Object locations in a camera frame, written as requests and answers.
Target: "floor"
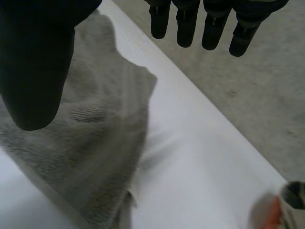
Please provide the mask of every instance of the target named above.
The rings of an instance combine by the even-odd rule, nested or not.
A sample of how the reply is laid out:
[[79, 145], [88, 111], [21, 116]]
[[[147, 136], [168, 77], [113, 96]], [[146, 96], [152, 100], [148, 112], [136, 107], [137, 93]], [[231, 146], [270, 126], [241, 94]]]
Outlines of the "floor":
[[[151, 39], [149, 5], [143, 0], [114, 2]], [[176, 8], [168, 31], [153, 42], [217, 106], [287, 180], [305, 177], [305, 1], [292, 0], [262, 23], [246, 54], [232, 57], [236, 25], [228, 19], [218, 47], [201, 47], [206, 13], [200, 6], [190, 48], [176, 44]]]

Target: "white surface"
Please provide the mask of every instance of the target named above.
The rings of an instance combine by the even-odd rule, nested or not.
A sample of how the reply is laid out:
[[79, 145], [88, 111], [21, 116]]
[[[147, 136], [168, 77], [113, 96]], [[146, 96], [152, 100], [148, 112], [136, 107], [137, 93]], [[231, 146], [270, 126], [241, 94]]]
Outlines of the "white surface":
[[[100, 10], [122, 55], [158, 77], [132, 229], [257, 228], [285, 180], [114, 3]], [[0, 202], [1, 229], [74, 228], [4, 152]]]

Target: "orange object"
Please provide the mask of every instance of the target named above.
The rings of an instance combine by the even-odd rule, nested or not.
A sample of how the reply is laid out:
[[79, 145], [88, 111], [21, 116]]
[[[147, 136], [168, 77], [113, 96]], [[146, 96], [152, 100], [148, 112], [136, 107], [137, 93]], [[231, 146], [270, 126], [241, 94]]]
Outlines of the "orange object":
[[276, 197], [270, 207], [263, 229], [278, 229], [282, 216], [280, 198]]

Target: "gray towel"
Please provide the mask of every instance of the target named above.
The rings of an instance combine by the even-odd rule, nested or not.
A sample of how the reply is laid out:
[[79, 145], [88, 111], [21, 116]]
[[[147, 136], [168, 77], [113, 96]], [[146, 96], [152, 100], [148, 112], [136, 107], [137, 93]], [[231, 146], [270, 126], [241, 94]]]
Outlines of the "gray towel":
[[80, 228], [114, 228], [145, 140], [155, 81], [121, 57], [110, 20], [96, 11], [76, 28], [54, 121], [22, 131], [0, 100], [0, 144]]

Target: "black robotic finger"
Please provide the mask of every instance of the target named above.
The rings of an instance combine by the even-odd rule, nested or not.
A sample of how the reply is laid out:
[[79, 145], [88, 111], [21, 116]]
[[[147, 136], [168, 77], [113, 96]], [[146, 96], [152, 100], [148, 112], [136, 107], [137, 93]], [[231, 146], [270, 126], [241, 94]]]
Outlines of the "black robotic finger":
[[240, 57], [244, 55], [258, 27], [269, 15], [270, 14], [253, 18], [236, 15], [238, 23], [233, 32], [233, 38], [229, 49], [232, 56]]
[[214, 50], [224, 31], [224, 26], [232, 9], [230, 0], [203, 0], [205, 19], [202, 47]]
[[23, 130], [46, 127], [61, 101], [74, 26], [102, 0], [5, 0], [0, 3], [0, 93]]
[[166, 34], [171, 0], [146, 0], [150, 4], [151, 33], [156, 39], [162, 39]]
[[200, 0], [173, 0], [177, 12], [177, 42], [181, 47], [190, 47], [196, 28]]
[[233, 0], [232, 6], [236, 11], [238, 24], [233, 32], [230, 54], [242, 56], [251, 43], [260, 24], [286, 5], [288, 0]]

